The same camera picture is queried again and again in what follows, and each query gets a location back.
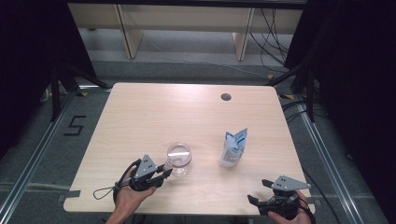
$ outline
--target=gray floor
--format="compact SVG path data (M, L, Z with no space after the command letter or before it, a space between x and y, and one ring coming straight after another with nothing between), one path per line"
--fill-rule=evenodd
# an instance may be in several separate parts
M268 70L262 66L261 50L250 38L247 54L243 62L234 55L231 34L204 32L160 32L147 31L136 58L128 60L117 30L80 30L92 64L101 80L108 84L118 81L131 82L175 82L211 83L231 85L263 85L268 75L279 76L281 72ZM291 35L280 35L279 39L287 47ZM271 49L281 59L276 49ZM280 66L270 56L264 55L267 66L279 71L287 69ZM79 79L81 85L90 83ZM279 94L290 93L292 78L277 85ZM92 132L109 95L108 91L87 91L85 97L76 96L64 113L49 148L40 161L28 188L24 192L9 223L101 223L108 213L85 214L67 213L63 210L62 197L73 182L74 175L89 144ZM292 100L280 100L282 105ZM333 128L331 121L320 104L315 104L316 126L329 150L332 160L347 190L352 195L364 223L388 223L376 204L375 198L361 178L353 163L346 157L346 149ZM297 106L285 111L285 118L299 112ZM39 144L41 136L50 124L51 101L40 106L26 126L21 141L0 162L0 200L4 200L12 184L22 174L24 165L29 161ZM68 127L74 116L85 116L77 120L84 128L78 136L65 136L76 130ZM303 116L289 122L290 133L302 166L318 184L311 193L316 201L317 223L336 223L329 205L320 194L320 188L331 203L341 223L349 223L347 213L334 190L326 169L318 155L310 133L306 129ZM223 223L229 217L150 217L147 223ZM267 217L249 217L253 223L273 223Z

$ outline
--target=cable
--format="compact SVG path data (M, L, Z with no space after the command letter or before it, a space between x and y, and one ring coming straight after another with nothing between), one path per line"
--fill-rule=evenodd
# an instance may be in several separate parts
M312 214L311 209L308 206L308 203L301 198L299 198L299 201L305 203L306 207L303 207L300 204L298 204L298 207L303 209L303 211L305 211L305 213L309 216L309 219L311 220L311 224L316 224L317 219L315 218L314 214Z
M108 192L105 193L105 195L103 195L102 197L96 197L96 193L97 193L98 191L105 190L105 189L108 189ZM111 190L113 190L113 189L114 189L114 187L108 187L108 188L103 188L103 189L96 189L96 190L93 192L93 198L95 198L96 200L101 200L101 199L105 198L105 197L107 196L107 194L109 194L109 193L111 192Z
M281 72L281 71L278 71L278 70L269 68L268 66L266 66L266 65L264 64L264 61L262 60L262 52L261 52L261 54L260 54L260 60L261 60L261 62L262 62L262 66L264 66L266 69L268 69L268 70L270 70L270 71Z
M256 42L256 44L259 45L259 47L264 50L267 54L269 54L271 57L273 57L277 62L281 63L282 65L284 64L281 60L279 60L274 54L272 54L270 51L268 51L267 49L264 48L264 46L262 46L254 37L254 35L252 33L250 33L250 36L253 38L253 40Z
M302 101L293 101L293 102L291 102L291 103L282 105L282 109L283 109L283 111L285 112L288 108L290 108L290 107L292 107L292 106L294 106L294 105L297 105L297 104L305 103L305 102L306 102L306 100L302 100Z
M319 188L317 182L314 180L314 178L312 178L312 176L305 170L305 168L303 166L302 166L302 168L303 168L303 172L308 176L308 178L312 181L312 183L317 187L318 191L322 195L322 197L323 197L324 201L326 202L326 204L329 205L329 208L332 211L332 214L334 215L335 220L337 221L337 223L341 223L340 219L338 218L337 214L335 213L334 209L332 208L332 205L330 204L330 202L327 199L327 197L324 195L323 191Z
M289 116L288 118L286 118L286 122L287 122L287 123L292 122L295 118L299 117L300 115L302 115L302 114L305 113L305 112L306 112L306 110L297 112L297 113L295 113L295 114Z
M157 45L155 45L155 44L152 42L152 40L151 40L147 35L145 35L145 38L148 40L148 42L149 42L155 49L157 49L158 51L160 51L160 52L163 53L163 50L162 50L161 48L159 48ZM266 76L264 76L264 75L261 75L261 74L259 74L259 73L254 73L254 72L245 71L245 70L242 70L242 69L239 69L239 68L230 66L230 65L228 65L228 64L218 64L218 63L209 63L209 62L191 62L191 61L182 60L182 59L173 59L173 58L170 58L170 57L168 57L168 56L166 56L166 55L163 55L163 57L167 58L167 59L170 60L170 61L174 61L174 62L183 62L183 63L208 63L208 64L213 64L213 65L221 66L221 67L229 67L229 68L232 68L232 69L234 69L234 70L236 70L236 71L239 71L239 72L243 72L243 73L247 73L247 74L252 74L252 75L259 76L259 77L263 77L263 78L265 78L265 79L269 79L268 77L266 77Z
M275 42L277 43L278 47L275 47L274 45L272 45L269 42L268 42L268 44L270 46L272 46L273 48L278 49L280 55L282 56L282 59L284 61L286 61L286 56L285 56L284 53L288 53L289 50L286 47L284 47L282 44L279 43L279 39L277 38L276 23L275 23L276 9L273 8L272 12L273 12L273 16L272 16L273 20L272 20L271 25L270 25L268 20L267 20L267 18L265 17L264 11L262 9L262 16L264 17L265 23L267 24L267 27L268 27L268 30L269 30L268 36L265 38L263 36L263 34L262 34L262 37L266 40L265 43L267 43L268 42L268 37L269 37L269 35L271 35L273 37L273 39L275 40Z

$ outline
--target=hole in table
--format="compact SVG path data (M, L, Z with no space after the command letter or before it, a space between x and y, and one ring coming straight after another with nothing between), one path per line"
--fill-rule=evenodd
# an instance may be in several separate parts
M228 94L228 93L223 93L223 94L221 95L221 99L222 99L223 101L230 101L230 100L231 100L231 95Z

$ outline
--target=human hand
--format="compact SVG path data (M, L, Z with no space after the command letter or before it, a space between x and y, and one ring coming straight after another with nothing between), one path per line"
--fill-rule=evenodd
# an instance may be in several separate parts
M298 197L303 200L300 200L300 206L307 207L307 204L305 204L305 195L303 195L299 190L296 190L296 193ZM309 215L302 208L298 208L297 216L293 220L287 220L275 212L268 212L268 217L273 219L277 224L311 224Z
M116 208L106 223L123 223L125 219L136 211L139 205L147 199L148 196L155 192L156 189L155 187L151 187L144 191L135 191L131 189L129 185L121 187L117 194Z

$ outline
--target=clear plastic container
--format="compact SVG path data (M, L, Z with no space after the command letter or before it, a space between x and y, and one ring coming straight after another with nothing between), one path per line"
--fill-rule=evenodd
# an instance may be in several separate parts
M191 171L191 149L183 142L176 142L168 148L165 167L172 166L172 175L185 176Z

